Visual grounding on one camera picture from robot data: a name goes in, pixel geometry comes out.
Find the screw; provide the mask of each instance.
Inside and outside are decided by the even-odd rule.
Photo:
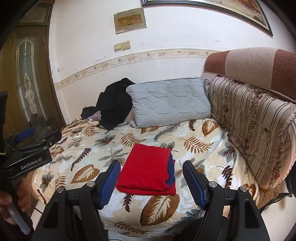
[[[95,185],[96,183],[94,182],[94,181],[90,181],[90,182],[88,182],[86,185],[88,186],[88,187],[93,187],[94,185]]]
[[[241,187],[240,187],[240,190],[243,191],[243,192],[248,191],[248,189],[247,189],[246,187],[244,187],[244,186],[241,186]]]
[[[210,182],[209,185],[210,185],[212,188],[217,187],[217,183],[216,183],[216,182]]]
[[[57,192],[58,193],[61,193],[61,192],[63,192],[64,191],[64,188],[63,187],[59,187],[58,189],[57,189]]]

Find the pile of clothes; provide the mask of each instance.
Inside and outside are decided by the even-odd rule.
[[[100,111],[100,125],[109,131],[123,123],[133,107],[131,97],[126,93],[126,88],[133,84],[135,83],[128,78],[123,78],[108,85],[106,90],[100,93],[96,106],[83,108],[81,118],[91,118]]]
[[[132,195],[176,195],[175,160],[170,149],[136,143],[116,188]]]

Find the red fabric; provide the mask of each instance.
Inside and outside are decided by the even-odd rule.
[[[116,188],[133,195],[175,195],[175,183],[169,188],[170,150],[135,144],[119,175]]]

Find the white wall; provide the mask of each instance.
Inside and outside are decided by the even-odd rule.
[[[260,2],[273,37],[253,25],[217,11],[192,6],[146,7],[147,28],[115,34],[113,15],[141,7],[141,0],[56,0],[49,30],[49,58],[55,83],[94,64],[132,53],[170,48],[230,50],[275,47],[296,52],[295,42],[279,18]],[[114,52],[116,43],[131,42],[131,49]],[[57,91],[67,123],[82,108],[95,105],[106,86],[128,77],[134,82],[200,76],[198,59],[149,60],[82,78]]]
[[[147,28],[116,35],[113,15],[141,7],[141,0],[56,0],[49,32],[53,80],[114,57],[162,48],[276,47],[295,52],[283,23],[261,5],[273,37],[235,17],[192,6],[147,7]],[[131,49],[115,53],[113,45],[127,40]]]

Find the bed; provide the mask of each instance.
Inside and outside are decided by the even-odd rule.
[[[133,145],[141,143],[171,150],[175,162],[175,196],[139,196],[113,191],[109,204],[99,211],[105,229],[131,237],[157,237],[180,233],[203,211],[194,203],[182,173],[190,160],[198,172],[224,188],[245,186],[259,201],[258,184],[244,159],[231,144],[228,132],[214,119],[136,129],[129,123],[111,131],[98,121],[74,120],[51,148],[52,162],[38,168],[32,178],[35,195],[45,204],[55,190],[80,188],[107,170],[112,160],[124,165]]]

